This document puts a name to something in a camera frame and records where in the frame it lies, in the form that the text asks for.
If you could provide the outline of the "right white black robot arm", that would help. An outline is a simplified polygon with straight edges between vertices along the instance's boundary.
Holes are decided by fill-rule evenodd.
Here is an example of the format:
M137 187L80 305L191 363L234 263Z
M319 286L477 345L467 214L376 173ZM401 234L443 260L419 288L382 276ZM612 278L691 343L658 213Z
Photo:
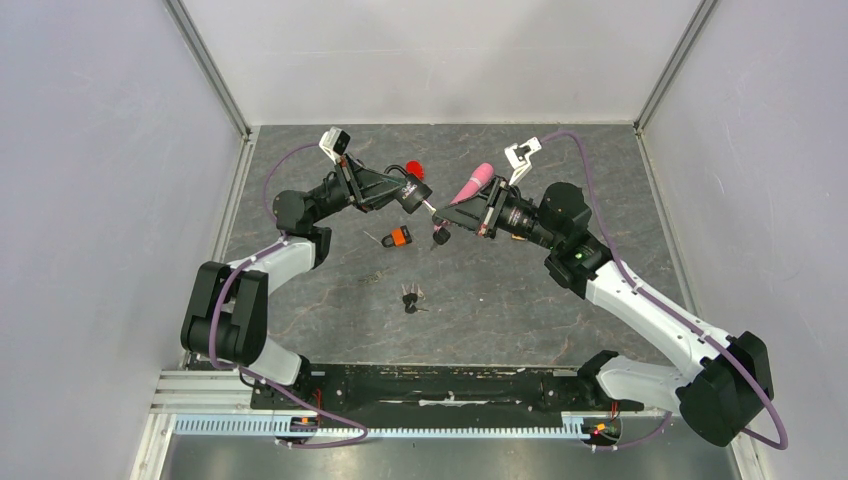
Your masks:
M596 355L577 382L585 405L634 401L681 416L716 446L744 433L787 448L764 342L749 331L733 336L710 325L637 276L589 231L592 211L579 187L553 183L534 204L494 177L471 197L432 214L441 227L456 225L484 238L503 230L545 248L544 265L560 287L613 314L669 360L661 366L615 352Z

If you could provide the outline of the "black-head key set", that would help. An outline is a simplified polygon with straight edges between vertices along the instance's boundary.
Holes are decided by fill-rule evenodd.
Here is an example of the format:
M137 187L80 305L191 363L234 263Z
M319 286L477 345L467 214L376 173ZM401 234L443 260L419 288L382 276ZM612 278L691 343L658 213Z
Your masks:
M441 220L436 219L435 215L437 209L427 200L424 200L422 205L431 214L431 220L434 223L434 230L432 234L433 243L430 247L430 250L433 251L437 247L446 244L450 240L451 234L444 226L444 223Z

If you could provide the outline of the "black Kaijing padlock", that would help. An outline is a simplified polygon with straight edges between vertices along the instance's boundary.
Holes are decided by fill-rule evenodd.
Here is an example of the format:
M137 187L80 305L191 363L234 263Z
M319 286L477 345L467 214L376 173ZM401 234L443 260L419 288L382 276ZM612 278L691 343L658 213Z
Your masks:
M432 195L432 189L429 186L399 165L389 165L384 169L386 175L392 172L398 172L403 177L403 184L392 194L392 197L407 214L414 213L423 205L429 205L428 199Z

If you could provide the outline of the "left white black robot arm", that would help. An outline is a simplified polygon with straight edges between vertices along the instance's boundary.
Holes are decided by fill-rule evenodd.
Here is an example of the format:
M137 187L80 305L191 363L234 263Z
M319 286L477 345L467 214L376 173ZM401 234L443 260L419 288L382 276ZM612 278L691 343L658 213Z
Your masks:
M411 204L418 178L397 165L378 172L343 155L308 190L283 190L272 203L279 237L267 247L230 263L208 261L195 277L183 325L181 346L217 368L246 369L275 382L276 396L291 408L307 405L314 393L305 375L307 359L272 340L269 297L327 258L332 231L320 221L348 207L379 210L396 201Z

